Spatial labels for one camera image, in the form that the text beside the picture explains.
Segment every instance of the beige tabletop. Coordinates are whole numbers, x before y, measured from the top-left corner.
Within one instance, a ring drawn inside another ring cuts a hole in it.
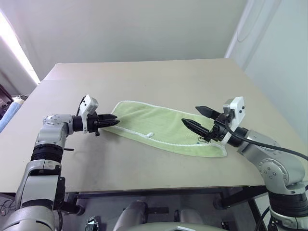
[[[16,191],[43,117],[74,115],[86,94],[98,100],[99,114],[111,112],[122,100],[195,114],[195,105],[222,112],[227,99],[244,96],[243,127],[307,153],[283,116],[231,59],[57,64],[0,133],[0,192]],[[75,149],[64,152],[62,160],[68,192],[263,184],[253,164],[229,145],[227,157],[192,157],[102,130],[99,137],[76,132],[66,147]]]

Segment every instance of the floor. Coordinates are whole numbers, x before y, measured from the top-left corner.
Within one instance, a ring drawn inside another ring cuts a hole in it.
[[[3,224],[5,223],[5,221],[10,216],[10,214],[13,213],[13,210],[3,208],[2,205],[3,205],[3,203],[5,203],[4,205],[8,207],[11,202],[12,202],[12,200],[8,201],[8,198],[4,198],[4,197],[0,196],[0,230],[3,226]]]
[[[84,231],[87,219],[93,216],[100,216],[100,231],[112,231],[121,212],[131,202],[143,200],[149,207],[168,207],[169,214],[150,214],[148,222],[167,222],[174,220],[174,212],[181,208],[194,208],[199,211],[205,224],[221,228],[221,222],[227,221],[231,231],[253,230],[254,218],[247,203],[236,205],[229,209],[217,210],[213,207],[213,201],[219,197],[218,194],[189,194],[189,195],[152,195],[152,196],[108,196],[78,200],[86,211],[81,216],[65,215],[64,231]],[[0,197],[0,204],[5,198]],[[9,217],[0,216],[0,227],[3,226]]]

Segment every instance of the white wall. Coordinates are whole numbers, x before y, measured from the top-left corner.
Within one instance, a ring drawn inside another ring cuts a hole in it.
[[[245,63],[242,68],[247,75],[308,143],[308,1],[267,0],[266,4],[269,2],[280,4],[273,7],[272,15],[267,15],[270,21],[268,25],[264,23],[264,34],[256,33],[258,23],[266,21],[261,11],[247,30],[247,39],[237,43],[230,57]],[[256,49],[245,47],[259,35]],[[247,56],[245,62],[240,59],[243,56]]]
[[[56,63],[222,58],[246,0],[1,0],[38,77]]]
[[[12,95],[28,95],[37,86],[0,37],[0,84]]]

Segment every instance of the metal bracket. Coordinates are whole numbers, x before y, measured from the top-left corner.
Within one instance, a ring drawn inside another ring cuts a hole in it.
[[[98,231],[100,228],[100,217],[94,216],[88,219],[85,231]]]
[[[146,214],[168,214],[169,208],[168,207],[150,207],[146,208]]]
[[[78,115],[81,116],[82,119],[83,133],[88,132],[88,125],[87,125],[88,115],[92,115],[97,107],[98,107],[97,100],[89,95],[86,95],[81,104],[79,105]]]
[[[232,112],[229,127],[232,131],[235,131],[245,116],[244,98],[241,96],[235,97],[233,100],[227,100],[223,105],[223,111],[225,115]],[[221,143],[226,144],[230,137],[231,134],[227,133]]]

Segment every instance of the bright light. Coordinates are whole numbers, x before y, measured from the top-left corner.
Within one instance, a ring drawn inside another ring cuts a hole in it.
[[[39,84],[40,80],[37,74],[35,73],[30,61],[28,60],[23,49],[21,48],[13,29],[11,28],[10,24],[8,23],[2,12],[0,12],[0,37],[3,38],[5,43],[9,46],[13,54],[16,56],[17,60],[27,71],[30,77],[34,80],[34,82],[36,82],[36,84]]]

